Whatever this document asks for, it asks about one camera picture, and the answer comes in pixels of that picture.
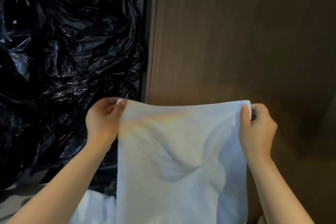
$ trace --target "person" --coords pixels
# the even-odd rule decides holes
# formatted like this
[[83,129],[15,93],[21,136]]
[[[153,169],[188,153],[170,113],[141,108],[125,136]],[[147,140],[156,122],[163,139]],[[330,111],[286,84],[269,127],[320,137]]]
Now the person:
[[[118,104],[117,100],[104,98],[89,109],[85,147],[7,224],[69,222],[117,136],[119,119],[127,105],[127,100]],[[243,105],[241,108],[239,140],[252,171],[267,223],[313,224],[271,159],[277,124],[263,104],[252,104],[251,108],[255,115],[253,121],[250,121],[248,107]]]

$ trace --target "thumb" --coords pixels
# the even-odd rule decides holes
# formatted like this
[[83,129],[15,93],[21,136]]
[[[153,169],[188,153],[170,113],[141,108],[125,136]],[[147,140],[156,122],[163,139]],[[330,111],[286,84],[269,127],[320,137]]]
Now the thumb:
[[113,115],[115,118],[117,118],[118,120],[120,119],[123,111],[125,110],[127,105],[127,100],[123,99],[121,100],[113,109],[113,111],[111,112],[110,115]]
[[250,111],[247,105],[242,105],[240,110],[240,127],[248,128],[251,126]]

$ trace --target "person's left hand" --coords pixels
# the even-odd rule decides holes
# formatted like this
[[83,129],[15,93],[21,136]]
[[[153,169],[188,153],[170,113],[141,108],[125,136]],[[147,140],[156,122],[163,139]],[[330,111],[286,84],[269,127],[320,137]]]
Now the person's left hand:
[[127,100],[116,104],[119,98],[103,98],[95,103],[86,115],[87,145],[102,145],[108,151],[117,137],[120,116]]

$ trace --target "white cloth pile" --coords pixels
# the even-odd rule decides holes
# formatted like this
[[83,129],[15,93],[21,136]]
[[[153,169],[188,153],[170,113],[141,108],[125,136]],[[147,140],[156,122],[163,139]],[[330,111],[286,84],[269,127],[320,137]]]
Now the white cloth pile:
[[117,200],[87,191],[70,223],[243,224],[241,105],[128,101],[120,120]]

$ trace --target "brown wooden surface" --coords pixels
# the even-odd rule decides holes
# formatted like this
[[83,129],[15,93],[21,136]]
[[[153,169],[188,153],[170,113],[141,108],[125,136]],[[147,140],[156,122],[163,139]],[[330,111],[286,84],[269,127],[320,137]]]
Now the brown wooden surface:
[[[273,158],[317,224],[336,211],[335,1],[158,0],[150,88],[153,105],[265,103],[279,124]],[[252,223],[250,173],[248,191]]]

